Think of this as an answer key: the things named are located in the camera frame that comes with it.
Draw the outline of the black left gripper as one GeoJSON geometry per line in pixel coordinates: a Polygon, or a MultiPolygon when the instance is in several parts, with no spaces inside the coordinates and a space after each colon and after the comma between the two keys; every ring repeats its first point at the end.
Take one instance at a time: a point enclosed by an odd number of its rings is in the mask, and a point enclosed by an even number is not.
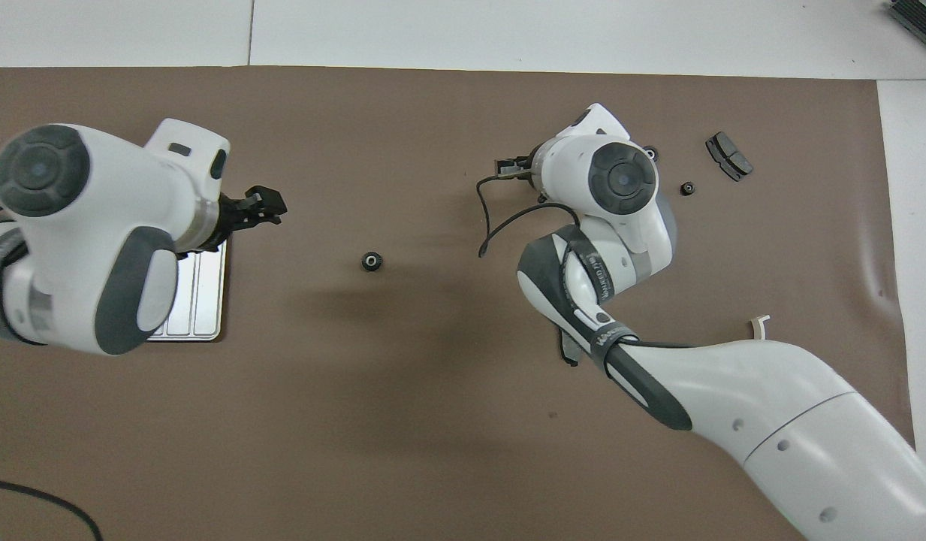
{"type": "Polygon", "coordinates": [[[216,244],[226,242],[236,231],[250,229],[261,223],[281,225],[281,215],[287,213],[285,200],[277,189],[253,186],[244,198],[219,198],[216,223],[216,244]]]}

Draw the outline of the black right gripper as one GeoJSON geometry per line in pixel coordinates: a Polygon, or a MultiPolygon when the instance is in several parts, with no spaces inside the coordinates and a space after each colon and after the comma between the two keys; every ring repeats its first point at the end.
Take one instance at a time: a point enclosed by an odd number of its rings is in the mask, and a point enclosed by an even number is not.
{"type": "Polygon", "coordinates": [[[537,150],[533,150],[526,156],[498,159],[496,161],[496,178],[499,180],[537,181],[539,179],[537,153],[537,150]]]}

